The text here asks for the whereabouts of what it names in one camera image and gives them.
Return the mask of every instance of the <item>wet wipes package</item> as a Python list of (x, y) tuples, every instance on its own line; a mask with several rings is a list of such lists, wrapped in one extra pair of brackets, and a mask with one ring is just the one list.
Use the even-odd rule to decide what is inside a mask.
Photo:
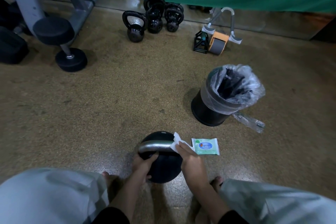
[(219, 155), (219, 148), (217, 143), (217, 138), (213, 139), (195, 139), (192, 138), (192, 146), (195, 152), (199, 155), (201, 154), (216, 154)]

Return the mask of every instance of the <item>black kettlebell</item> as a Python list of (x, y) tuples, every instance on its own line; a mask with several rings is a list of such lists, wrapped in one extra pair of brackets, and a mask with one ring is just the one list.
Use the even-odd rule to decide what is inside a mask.
[(165, 10), (165, 19), (167, 21), (167, 30), (176, 32), (184, 19), (183, 7), (180, 4), (169, 3)]
[[(130, 24), (127, 19), (128, 16), (133, 16), (141, 19), (143, 21), (143, 26), (138, 23)], [(145, 36), (145, 30), (148, 27), (148, 20), (145, 15), (135, 11), (124, 11), (123, 22), (127, 27), (128, 38), (134, 43), (141, 42)]]
[(166, 4), (166, 1), (165, 0), (144, 0), (143, 1), (143, 7), (145, 8), (145, 10), (149, 10), (149, 8), (151, 8), (153, 6), (153, 4), (156, 4), (156, 3), (162, 3), (163, 5)]
[(164, 14), (165, 5), (163, 3), (154, 3), (146, 11), (146, 18), (148, 20), (148, 31), (157, 34), (161, 31), (163, 22), (162, 16)]

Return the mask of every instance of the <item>person's right hand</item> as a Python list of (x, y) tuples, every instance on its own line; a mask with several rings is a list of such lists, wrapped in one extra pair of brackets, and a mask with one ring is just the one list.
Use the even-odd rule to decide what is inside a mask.
[(203, 159), (183, 142), (176, 145), (176, 150), (183, 158), (181, 169), (191, 192), (209, 185)]

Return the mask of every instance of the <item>gym machine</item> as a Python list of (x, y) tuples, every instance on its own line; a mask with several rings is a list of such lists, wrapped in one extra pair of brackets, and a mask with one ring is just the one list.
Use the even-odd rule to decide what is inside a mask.
[[(48, 16), (42, 10), (41, 0), (15, 0), (8, 4), (0, 0), (0, 61), (19, 63), (28, 53), (27, 43), (17, 34), (24, 32), (34, 35), (42, 43), (60, 46), (55, 60), (61, 69), (75, 72), (87, 64), (85, 53), (77, 48), (69, 48), (92, 11), (97, 0), (70, 0), (74, 6), (69, 20)], [(10, 20), (13, 10), (22, 21), (13, 28)]]

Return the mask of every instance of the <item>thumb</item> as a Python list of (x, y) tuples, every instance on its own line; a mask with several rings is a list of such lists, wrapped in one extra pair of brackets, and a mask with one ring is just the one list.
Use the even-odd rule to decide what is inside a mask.
[(156, 159), (158, 158), (159, 156), (159, 152), (157, 151), (156, 153), (154, 153), (148, 160), (148, 162), (150, 162), (151, 164), (156, 161)]

